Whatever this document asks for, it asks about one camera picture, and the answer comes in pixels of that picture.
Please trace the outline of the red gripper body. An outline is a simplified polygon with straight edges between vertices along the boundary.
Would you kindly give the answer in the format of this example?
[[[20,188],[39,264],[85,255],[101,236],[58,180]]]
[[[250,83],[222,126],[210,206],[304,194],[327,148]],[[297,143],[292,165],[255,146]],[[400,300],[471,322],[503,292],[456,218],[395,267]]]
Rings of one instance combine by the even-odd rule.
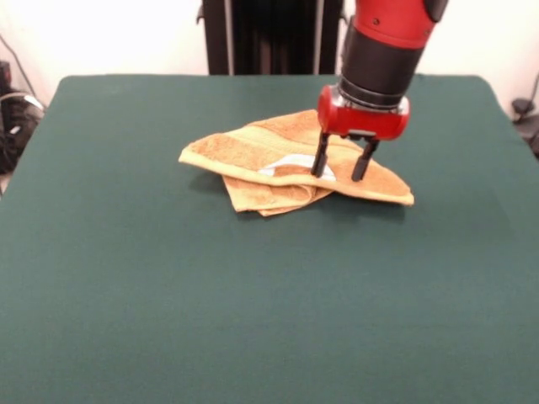
[[[324,86],[318,98],[318,122],[325,136],[362,136],[396,140],[406,129],[410,102],[404,97],[394,109],[371,109],[345,98],[337,86]]]

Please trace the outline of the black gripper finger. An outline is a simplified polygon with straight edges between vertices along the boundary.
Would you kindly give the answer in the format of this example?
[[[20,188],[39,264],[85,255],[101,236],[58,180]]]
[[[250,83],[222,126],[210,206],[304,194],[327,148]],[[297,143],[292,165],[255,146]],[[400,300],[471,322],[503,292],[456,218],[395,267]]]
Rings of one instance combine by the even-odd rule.
[[[321,133],[319,136],[318,148],[311,168],[311,175],[314,177],[321,177],[323,175],[324,168],[326,167],[328,160],[328,138],[329,133]]]
[[[380,141],[373,137],[352,137],[351,140],[354,142],[359,142],[361,140],[366,141],[363,152],[358,157],[351,176],[354,182],[359,182],[365,176],[368,165],[372,159],[373,154],[376,152]]]

